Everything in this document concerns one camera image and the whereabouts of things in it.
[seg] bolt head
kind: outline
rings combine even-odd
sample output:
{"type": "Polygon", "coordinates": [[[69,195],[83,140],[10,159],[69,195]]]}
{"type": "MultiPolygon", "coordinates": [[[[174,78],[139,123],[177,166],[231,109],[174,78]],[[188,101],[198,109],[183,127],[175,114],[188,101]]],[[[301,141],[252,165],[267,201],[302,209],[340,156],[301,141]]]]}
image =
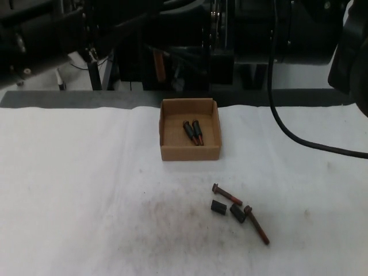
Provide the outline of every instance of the bolt head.
{"type": "Polygon", "coordinates": [[[215,194],[217,193],[218,186],[219,186],[219,184],[213,184],[212,192],[214,192],[215,194]]]}
{"type": "Polygon", "coordinates": [[[246,214],[246,216],[248,216],[251,212],[252,212],[253,208],[250,207],[249,205],[247,205],[245,208],[244,208],[244,214],[246,214]]]}

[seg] table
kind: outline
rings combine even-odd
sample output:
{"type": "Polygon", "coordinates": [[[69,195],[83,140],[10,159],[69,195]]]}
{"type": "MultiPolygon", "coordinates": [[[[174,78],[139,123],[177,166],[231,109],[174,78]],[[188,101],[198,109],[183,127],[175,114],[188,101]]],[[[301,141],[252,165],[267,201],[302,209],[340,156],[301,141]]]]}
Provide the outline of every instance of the table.
{"type": "MultiPolygon", "coordinates": [[[[367,161],[304,148],[268,108],[220,108],[216,162],[162,162],[159,109],[0,109],[0,275],[365,275],[367,161]],[[220,186],[253,226],[210,210],[220,186]]],[[[356,106],[280,108],[368,151],[356,106]]]]}

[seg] screw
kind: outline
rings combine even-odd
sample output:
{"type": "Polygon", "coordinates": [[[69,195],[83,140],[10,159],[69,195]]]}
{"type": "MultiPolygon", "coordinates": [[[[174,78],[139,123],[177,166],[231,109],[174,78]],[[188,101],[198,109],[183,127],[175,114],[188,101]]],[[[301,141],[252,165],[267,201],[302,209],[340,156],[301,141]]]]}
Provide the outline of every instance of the screw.
{"type": "Polygon", "coordinates": [[[226,197],[227,199],[231,200],[232,202],[238,204],[239,206],[242,206],[243,202],[236,197],[233,197],[231,194],[229,194],[227,191],[224,191],[223,189],[219,188],[219,184],[213,184],[212,192],[219,193],[222,196],[226,197]]]}
{"type": "Polygon", "coordinates": [[[266,236],[265,232],[263,231],[262,227],[259,225],[258,221],[255,219],[255,217],[254,217],[254,215],[252,213],[252,208],[249,205],[247,205],[244,208],[244,213],[252,221],[255,229],[257,230],[259,236],[262,238],[262,240],[265,243],[265,245],[269,245],[270,244],[270,240],[267,238],[267,236],[266,236]]]}
{"type": "Polygon", "coordinates": [[[331,8],[331,2],[330,2],[330,1],[327,1],[327,2],[324,4],[324,9],[325,9],[325,10],[328,10],[329,8],[331,8]]]}

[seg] gray surface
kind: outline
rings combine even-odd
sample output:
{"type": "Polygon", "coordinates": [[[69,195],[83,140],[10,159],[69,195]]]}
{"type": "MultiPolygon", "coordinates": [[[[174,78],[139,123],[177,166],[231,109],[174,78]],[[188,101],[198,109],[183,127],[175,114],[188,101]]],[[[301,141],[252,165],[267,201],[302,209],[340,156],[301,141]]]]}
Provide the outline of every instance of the gray surface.
{"type": "MultiPolygon", "coordinates": [[[[276,90],[278,106],[337,106],[353,101],[335,90],[276,90]]],[[[100,108],[132,109],[138,106],[159,107],[165,98],[211,97],[219,107],[232,105],[268,106],[264,91],[214,91],[177,94],[162,91],[10,91],[3,97],[1,108],[100,108]]]]}

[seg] rusty bolt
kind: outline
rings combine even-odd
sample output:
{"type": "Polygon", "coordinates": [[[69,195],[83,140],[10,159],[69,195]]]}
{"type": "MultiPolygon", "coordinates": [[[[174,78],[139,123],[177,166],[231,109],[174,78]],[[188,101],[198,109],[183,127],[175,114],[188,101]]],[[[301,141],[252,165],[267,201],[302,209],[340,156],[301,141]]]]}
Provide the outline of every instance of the rusty bolt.
{"type": "Polygon", "coordinates": [[[244,213],[246,214],[247,217],[249,217],[249,219],[254,224],[255,229],[257,230],[259,236],[262,238],[265,245],[269,245],[270,240],[267,238],[267,236],[266,236],[265,232],[263,231],[262,227],[259,225],[258,221],[255,219],[255,217],[252,213],[252,208],[249,205],[244,208],[244,213]]]}
{"type": "Polygon", "coordinates": [[[231,200],[235,204],[238,204],[239,206],[242,206],[243,202],[236,197],[233,197],[231,194],[229,194],[227,191],[224,191],[223,189],[219,188],[219,184],[213,184],[212,191],[216,194],[219,193],[222,196],[226,197],[227,199],[231,200]]]}

